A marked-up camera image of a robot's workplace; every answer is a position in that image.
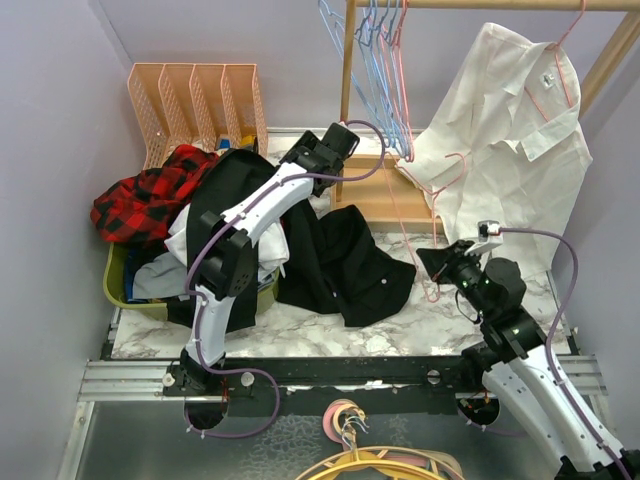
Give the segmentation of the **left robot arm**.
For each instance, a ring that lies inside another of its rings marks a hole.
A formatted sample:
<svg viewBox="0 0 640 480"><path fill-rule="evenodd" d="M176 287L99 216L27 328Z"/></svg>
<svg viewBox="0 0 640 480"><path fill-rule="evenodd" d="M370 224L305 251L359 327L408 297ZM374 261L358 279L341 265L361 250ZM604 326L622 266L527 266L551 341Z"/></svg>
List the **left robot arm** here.
<svg viewBox="0 0 640 480"><path fill-rule="evenodd" d="M180 365L195 392L210 394L220 385L229 317L236 297L257 278L254 247L260 236L295 204L333 185L358 144L359 137L340 123L321 138L307 131L246 199L220 214L207 210L194 221L192 232L201 233L205 244L187 275L194 321Z"/></svg>

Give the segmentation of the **black button shirt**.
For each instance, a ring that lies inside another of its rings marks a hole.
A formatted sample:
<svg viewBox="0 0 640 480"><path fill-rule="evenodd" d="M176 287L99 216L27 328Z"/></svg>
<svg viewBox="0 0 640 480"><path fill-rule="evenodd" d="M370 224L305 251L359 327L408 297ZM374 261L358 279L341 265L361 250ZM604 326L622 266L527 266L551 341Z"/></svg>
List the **black button shirt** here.
<svg viewBox="0 0 640 480"><path fill-rule="evenodd" d="M188 219L210 210L220 214L253 193L275 168L260 155L232 149L196 189ZM276 299L319 314L339 314L347 327L367 327L399 313L409 300L414 265L378 248L355 206L318 217L308 200L291 207L279 222L289 260ZM186 225L187 266L205 243Z"/></svg>

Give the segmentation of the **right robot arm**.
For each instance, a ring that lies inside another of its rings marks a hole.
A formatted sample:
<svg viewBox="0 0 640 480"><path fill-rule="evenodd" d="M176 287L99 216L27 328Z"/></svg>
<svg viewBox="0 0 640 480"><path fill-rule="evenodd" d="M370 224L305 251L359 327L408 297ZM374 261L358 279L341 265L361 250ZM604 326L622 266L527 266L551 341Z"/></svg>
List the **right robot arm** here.
<svg viewBox="0 0 640 480"><path fill-rule="evenodd" d="M461 383L487 388L535 442L558 479L636 479L639 453L626 449L574 386L549 335L523 307L518 264L480 261L471 241L417 252L429 277L453 285L477 313L481 343L463 352Z"/></svg>

